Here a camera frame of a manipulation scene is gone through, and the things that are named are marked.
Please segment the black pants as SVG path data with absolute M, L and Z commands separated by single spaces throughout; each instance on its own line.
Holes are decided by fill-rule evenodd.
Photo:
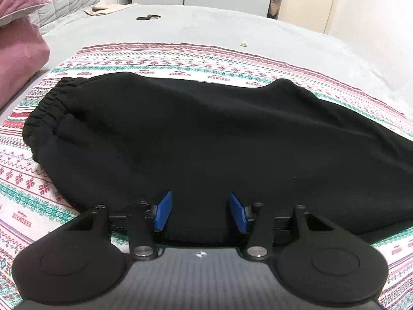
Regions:
M 231 192 L 271 211 L 303 204 L 357 235 L 412 223 L 412 142 L 286 79 L 64 78 L 22 136 L 78 211 L 171 190 L 169 244 L 229 244 Z

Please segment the patterned red green blanket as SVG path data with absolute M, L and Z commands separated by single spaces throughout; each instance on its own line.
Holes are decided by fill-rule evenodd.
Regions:
M 80 50 L 1 125 L 2 309 L 411 309 L 412 121 L 220 47 Z

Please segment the grey bed sheet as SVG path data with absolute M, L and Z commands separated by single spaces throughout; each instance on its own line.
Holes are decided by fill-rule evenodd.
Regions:
M 161 18 L 136 20 L 148 14 Z M 1 119 L 48 71 L 83 47 L 116 43 L 195 44 L 260 56 L 318 72 L 402 112 L 385 78 L 343 41 L 262 16 L 207 7 L 136 5 L 102 16 L 78 11 L 50 23 L 41 33 L 50 48 L 49 60 L 1 109 Z

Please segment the small black object on bed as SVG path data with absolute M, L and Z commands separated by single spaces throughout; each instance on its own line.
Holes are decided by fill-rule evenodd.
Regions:
M 146 16 L 137 17 L 136 20 L 143 21 L 143 20 L 160 19 L 160 18 L 161 18 L 160 15 L 148 14 Z

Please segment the lower pink pillow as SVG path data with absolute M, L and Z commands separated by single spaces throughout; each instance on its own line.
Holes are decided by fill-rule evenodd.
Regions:
M 1 107 L 49 60 L 50 48 L 28 16 L 1 28 Z

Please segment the beige cloth on bed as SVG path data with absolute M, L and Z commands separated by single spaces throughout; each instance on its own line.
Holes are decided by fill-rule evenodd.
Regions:
M 105 16 L 118 11 L 123 11 L 136 5 L 137 4 L 105 4 L 103 2 L 99 2 L 93 6 L 87 7 L 85 9 L 85 13 L 89 16 Z

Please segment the cream door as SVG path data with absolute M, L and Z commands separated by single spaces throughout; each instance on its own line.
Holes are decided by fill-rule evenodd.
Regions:
M 281 0 L 278 19 L 324 33 L 333 0 Z

